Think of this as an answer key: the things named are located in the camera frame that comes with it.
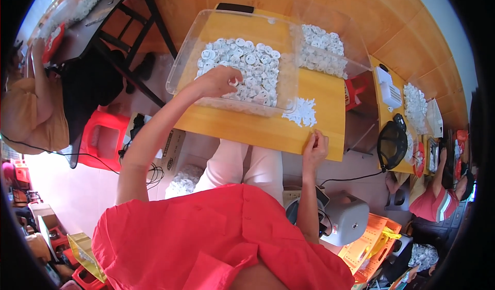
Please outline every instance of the orange wall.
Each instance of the orange wall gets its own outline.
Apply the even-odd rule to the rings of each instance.
[[[368,52],[427,98],[438,101],[446,127],[465,128],[466,101],[455,62],[443,35],[420,0],[313,0],[352,17]],[[292,0],[156,0],[177,49],[196,15],[219,2],[254,6],[290,15]]]

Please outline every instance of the sack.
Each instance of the sack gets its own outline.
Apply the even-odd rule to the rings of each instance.
[[[389,238],[399,239],[401,236],[402,235],[400,234],[395,234],[389,227],[385,226],[385,228],[382,231],[382,236],[380,237],[378,242],[376,242],[376,244],[373,246],[373,249],[371,250],[370,254],[366,259],[369,259],[375,254],[377,254],[378,251],[380,251],[383,248],[383,246],[385,246],[387,241],[389,241]]]

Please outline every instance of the orange plastic crate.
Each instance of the orange plastic crate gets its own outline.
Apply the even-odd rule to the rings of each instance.
[[[364,263],[373,246],[382,236],[382,231],[385,226],[389,227],[394,233],[399,233],[401,225],[398,223],[375,214],[370,213],[368,225],[363,236],[358,240],[346,245],[339,252],[339,257],[349,266],[351,273],[357,284],[367,282],[390,253],[393,248],[395,239],[389,239],[382,249],[370,258],[369,264],[362,271],[359,271],[360,266]]]

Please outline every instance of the yellow table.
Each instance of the yellow table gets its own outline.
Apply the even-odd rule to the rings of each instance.
[[[399,88],[400,96],[402,98],[402,106],[395,108],[393,112],[389,112],[389,106],[383,102],[382,92],[380,90],[380,83],[378,82],[378,77],[375,71],[375,67],[377,67],[381,62],[373,56],[370,56],[371,65],[373,66],[373,79],[375,82],[375,92],[376,92],[376,102],[378,104],[378,123],[380,124],[380,131],[387,124],[388,121],[393,120],[393,116],[396,114],[401,114],[404,117],[405,125],[407,129],[411,132],[412,136],[416,136],[416,131],[410,125],[409,121],[404,115],[404,80],[399,77],[395,72],[389,70],[389,74],[392,76],[393,85]],[[412,169],[412,165],[407,163],[404,159],[392,169],[394,172],[400,173],[410,173],[414,174],[414,170]]]
[[[255,14],[284,18],[280,14],[255,10]],[[245,26],[244,19],[232,22],[233,27]],[[197,58],[190,59],[180,82],[191,76],[191,70],[197,70]],[[261,116],[226,111],[221,109],[191,106],[174,126],[175,128],[205,134],[216,138],[225,138],[249,145],[302,154],[310,133],[317,128],[329,137],[327,159],[342,161],[345,134],[345,99],[343,79],[311,70],[299,70],[299,97],[315,99],[315,118],[313,127],[299,127],[293,121],[281,115],[265,118]]]

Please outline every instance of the hand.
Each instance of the hand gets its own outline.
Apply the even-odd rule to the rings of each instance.
[[[410,283],[413,279],[415,279],[417,274],[418,273],[416,273],[416,272],[410,273],[409,279],[407,280],[407,283]]]
[[[442,148],[442,151],[440,152],[440,161],[441,162],[446,162],[447,161],[447,148]]]
[[[45,41],[42,38],[35,38],[31,49],[33,60],[36,58],[41,59],[43,52],[45,52]]]
[[[436,263],[430,267],[430,270],[428,271],[428,275],[431,276],[435,269],[436,269]]]
[[[318,130],[311,134],[302,154],[302,171],[314,172],[328,156],[328,137]]]
[[[236,79],[239,82],[243,80],[241,71],[219,65],[196,79],[191,86],[199,90],[200,97],[220,97],[227,93],[237,92],[237,88],[229,85],[229,81],[235,83]]]

